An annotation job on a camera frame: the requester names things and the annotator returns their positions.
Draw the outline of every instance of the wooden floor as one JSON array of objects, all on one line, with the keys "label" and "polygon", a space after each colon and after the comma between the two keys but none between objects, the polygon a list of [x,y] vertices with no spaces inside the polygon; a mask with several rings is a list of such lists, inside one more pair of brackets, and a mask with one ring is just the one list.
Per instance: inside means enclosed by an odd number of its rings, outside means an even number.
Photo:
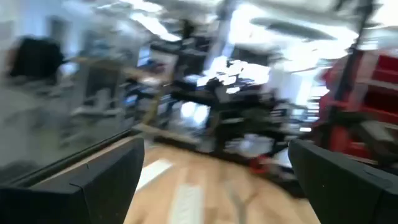
[{"label": "wooden floor", "polygon": [[170,223],[181,185],[203,189],[203,221],[197,223],[319,223],[306,200],[293,199],[243,167],[168,146],[149,149],[144,166],[159,159],[173,166],[136,192],[125,224]]}]

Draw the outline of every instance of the glass wall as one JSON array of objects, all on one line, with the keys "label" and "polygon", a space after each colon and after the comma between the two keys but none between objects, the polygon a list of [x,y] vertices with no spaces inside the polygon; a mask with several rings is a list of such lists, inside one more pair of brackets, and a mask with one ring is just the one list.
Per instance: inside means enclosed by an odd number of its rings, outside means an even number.
[{"label": "glass wall", "polygon": [[127,97],[124,71],[136,65],[140,43],[131,26],[98,26],[91,8],[79,1],[3,2],[0,184],[133,125],[126,108],[134,99]]}]

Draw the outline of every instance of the red object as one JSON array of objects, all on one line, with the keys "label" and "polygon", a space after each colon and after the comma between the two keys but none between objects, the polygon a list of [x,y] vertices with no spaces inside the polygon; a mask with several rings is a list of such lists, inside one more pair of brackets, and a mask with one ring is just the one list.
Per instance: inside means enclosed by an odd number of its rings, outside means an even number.
[{"label": "red object", "polygon": [[[346,58],[340,59],[322,76],[328,89],[335,85],[336,78],[341,74],[345,62]],[[396,103],[398,101],[398,58],[396,56],[383,51],[360,51],[354,65],[352,82],[356,86],[359,83],[363,83],[360,84],[363,85],[362,87],[366,86],[364,95],[358,96],[360,91],[354,87],[355,91],[347,93],[343,101],[334,102],[331,95],[326,94],[319,102],[319,121],[327,119],[325,108],[328,105],[338,105],[342,110],[362,111],[373,115],[381,122],[398,125],[398,104]],[[361,102],[358,108],[355,108],[356,101]],[[371,159],[364,145],[351,139],[345,128],[334,127],[330,139],[329,149],[332,151]]]},{"label": "red object", "polygon": [[257,156],[253,159],[250,160],[250,169],[253,173],[255,174],[264,174],[268,172],[268,166],[265,164],[262,164],[262,161],[268,159],[267,156],[265,155],[260,155]]}]

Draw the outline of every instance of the ceiling light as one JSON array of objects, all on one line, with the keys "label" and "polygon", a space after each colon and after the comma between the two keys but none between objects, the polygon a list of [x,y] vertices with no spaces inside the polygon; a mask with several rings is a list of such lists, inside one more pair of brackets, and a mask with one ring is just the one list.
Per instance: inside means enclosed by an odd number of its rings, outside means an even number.
[{"label": "ceiling light", "polygon": [[158,4],[142,0],[120,0],[120,1],[133,5],[135,10],[143,10],[146,12],[159,12],[160,10],[163,9],[163,7]]}]

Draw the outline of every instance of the metal frame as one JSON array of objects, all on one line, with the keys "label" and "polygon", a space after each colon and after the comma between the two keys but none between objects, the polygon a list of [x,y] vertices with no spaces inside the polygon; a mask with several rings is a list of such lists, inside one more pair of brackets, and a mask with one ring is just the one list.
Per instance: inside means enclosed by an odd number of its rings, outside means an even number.
[{"label": "metal frame", "polygon": [[[352,88],[351,74],[358,58],[358,47],[362,42],[363,34],[365,32],[364,28],[366,27],[366,23],[368,22],[368,19],[371,17],[371,14],[374,11],[374,7],[374,0],[363,0],[362,5],[358,7],[358,11],[362,12],[362,14],[360,15],[360,22],[358,24],[358,38],[356,39],[355,43],[350,47],[350,53],[348,55],[346,65],[341,72],[340,78],[337,80],[334,89],[331,90],[334,101],[342,101],[346,91]],[[338,106],[331,105],[328,109],[328,119],[333,120],[338,110]],[[331,126],[327,127],[326,130],[323,132],[320,144],[321,147],[325,149],[328,148],[331,132]]]}]

